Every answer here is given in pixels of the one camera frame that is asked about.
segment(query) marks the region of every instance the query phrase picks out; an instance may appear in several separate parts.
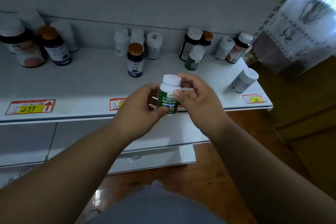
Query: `floor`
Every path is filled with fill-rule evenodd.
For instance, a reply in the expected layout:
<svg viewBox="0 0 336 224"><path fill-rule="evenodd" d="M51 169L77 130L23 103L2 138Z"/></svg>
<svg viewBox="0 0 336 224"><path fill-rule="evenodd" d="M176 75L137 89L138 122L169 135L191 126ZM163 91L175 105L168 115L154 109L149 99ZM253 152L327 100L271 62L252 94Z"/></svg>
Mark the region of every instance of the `floor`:
<svg viewBox="0 0 336 224"><path fill-rule="evenodd" d="M266 110L233 111L228 115L289 167L312 179L296 153L277 137ZM228 224L257 223L211 143L194 145L196 163L108 175L76 224L92 209L106 210L112 203L155 179L171 192L192 198L210 208Z"/></svg>

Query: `dark bottle with white cap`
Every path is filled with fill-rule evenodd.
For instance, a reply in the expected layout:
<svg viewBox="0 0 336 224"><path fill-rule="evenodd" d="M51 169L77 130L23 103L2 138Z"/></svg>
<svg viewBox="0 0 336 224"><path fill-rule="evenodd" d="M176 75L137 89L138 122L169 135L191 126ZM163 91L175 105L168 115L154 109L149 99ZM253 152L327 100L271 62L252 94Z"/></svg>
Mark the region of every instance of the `dark bottle with white cap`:
<svg viewBox="0 0 336 224"><path fill-rule="evenodd" d="M203 35L203 31L199 28L191 27L188 29L187 34L184 36L184 41L180 49L179 57L181 60L186 61L189 53L194 46L200 44L200 39Z"/></svg>
<svg viewBox="0 0 336 224"><path fill-rule="evenodd" d="M236 63L246 53L252 40L252 35L244 32L240 33L240 35L234 39L236 44L226 56L225 60L230 63Z"/></svg>
<svg viewBox="0 0 336 224"><path fill-rule="evenodd" d="M0 41L24 67L39 67L46 62L33 39L34 34L18 18L10 15L0 21Z"/></svg>

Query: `yellow price label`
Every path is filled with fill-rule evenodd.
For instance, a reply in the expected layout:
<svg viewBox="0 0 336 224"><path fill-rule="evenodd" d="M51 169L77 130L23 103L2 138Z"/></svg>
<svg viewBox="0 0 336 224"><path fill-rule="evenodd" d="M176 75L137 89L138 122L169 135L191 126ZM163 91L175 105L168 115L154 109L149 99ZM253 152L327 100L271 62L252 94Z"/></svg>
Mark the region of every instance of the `yellow price label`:
<svg viewBox="0 0 336 224"><path fill-rule="evenodd" d="M43 112L43 105L23 105L20 106L19 113L34 113L34 112Z"/></svg>
<svg viewBox="0 0 336 224"><path fill-rule="evenodd" d="M252 97L250 98L251 103L256 103L256 102L263 102L263 99L261 97Z"/></svg>

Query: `hand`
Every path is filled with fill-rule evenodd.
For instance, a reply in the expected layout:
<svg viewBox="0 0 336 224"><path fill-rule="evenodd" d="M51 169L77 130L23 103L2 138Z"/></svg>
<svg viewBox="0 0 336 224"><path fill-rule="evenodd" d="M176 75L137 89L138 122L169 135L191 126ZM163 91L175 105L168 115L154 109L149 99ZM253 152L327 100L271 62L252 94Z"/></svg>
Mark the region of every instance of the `hand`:
<svg viewBox="0 0 336 224"><path fill-rule="evenodd" d="M192 122L210 140L221 137L224 129L233 122L225 113L215 91L194 74L178 73L181 87L192 90L175 90L175 99L188 111Z"/></svg>
<svg viewBox="0 0 336 224"><path fill-rule="evenodd" d="M167 107L154 110L149 104L157 105L159 84L146 84L126 98L111 121L112 133L131 143L143 137L168 112Z"/></svg>

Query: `bottle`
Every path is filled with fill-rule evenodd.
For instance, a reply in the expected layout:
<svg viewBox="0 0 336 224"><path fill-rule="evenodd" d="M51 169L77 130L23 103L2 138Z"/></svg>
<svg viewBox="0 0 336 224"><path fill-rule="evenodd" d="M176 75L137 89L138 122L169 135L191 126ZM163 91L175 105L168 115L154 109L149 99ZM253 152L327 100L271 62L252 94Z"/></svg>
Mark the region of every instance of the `bottle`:
<svg viewBox="0 0 336 224"><path fill-rule="evenodd" d="M242 94L247 90L256 80L259 75L253 69L246 67L238 76L231 82L229 88L236 94Z"/></svg>
<svg viewBox="0 0 336 224"><path fill-rule="evenodd" d="M130 42L141 44L142 45L142 51L144 51L145 50L145 47L144 47L144 42L145 42L144 31L141 28L132 28Z"/></svg>
<svg viewBox="0 0 336 224"><path fill-rule="evenodd" d="M226 56L235 45L236 43L233 39L229 38L228 36L224 36L216 48L215 58L221 61L225 60Z"/></svg>
<svg viewBox="0 0 336 224"><path fill-rule="evenodd" d="M50 24L50 26L54 27L61 35L69 53L74 53L78 51L78 44L75 39L75 34L69 22L54 21Z"/></svg>
<svg viewBox="0 0 336 224"><path fill-rule="evenodd" d="M118 27L114 31L114 46L119 56L126 56L130 39L128 36L127 28Z"/></svg>
<svg viewBox="0 0 336 224"><path fill-rule="evenodd" d="M44 20L34 9L21 10L16 15L22 24L30 29L35 35L39 34L39 28L45 26Z"/></svg>
<svg viewBox="0 0 336 224"><path fill-rule="evenodd" d="M147 35L147 53L150 60L157 60L160 57L160 49L163 36L159 33L151 32Z"/></svg>
<svg viewBox="0 0 336 224"><path fill-rule="evenodd" d="M198 68L199 62L202 60L205 50L202 46L196 45L192 48L187 61L185 62L184 66L189 71L196 71Z"/></svg>
<svg viewBox="0 0 336 224"><path fill-rule="evenodd" d="M179 57L181 60L187 60L189 52L191 52L192 48L200 44L200 39L202 35L203 31L201 31L199 28L191 27L188 29L188 32L184 36L184 41L180 49Z"/></svg>
<svg viewBox="0 0 336 224"><path fill-rule="evenodd" d="M213 34L209 31L203 31L203 35L201 36L201 39L199 41L199 44L203 47L205 50L204 55L207 53L207 49L209 48L211 41L213 38Z"/></svg>
<svg viewBox="0 0 336 224"><path fill-rule="evenodd" d="M139 43L130 43L128 46L128 74L132 77L142 76L142 67L144 64L144 53L142 45Z"/></svg>
<svg viewBox="0 0 336 224"><path fill-rule="evenodd" d="M62 37L52 26L44 26L39 29L43 39L43 46L50 58L58 66L65 66L71 63L71 56L64 44Z"/></svg>
<svg viewBox="0 0 336 224"><path fill-rule="evenodd" d="M177 112L177 100L173 96L174 90L181 89L181 78L174 74L165 74L163 82L160 85L159 97L157 98L157 107L168 107L167 114Z"/></svg>
<svg viewBox="0 0 336 224"><path fill-rule="evenodd" d="M252 40L252 35L244 32L240 33L240 35L234 39L236 44L226 56L225 60L230 63L236 63L240 57L246 53L246 50L250 47Z"/></svg>
<svg viewBox="0 0 336 224"><path fill-rule="evenodd" d="M38 45L33 41L34 34L25 29L18 18L12 15L0 21L0 41L3 42L16 60L24 67L42 66L46 59Z"/></svg>

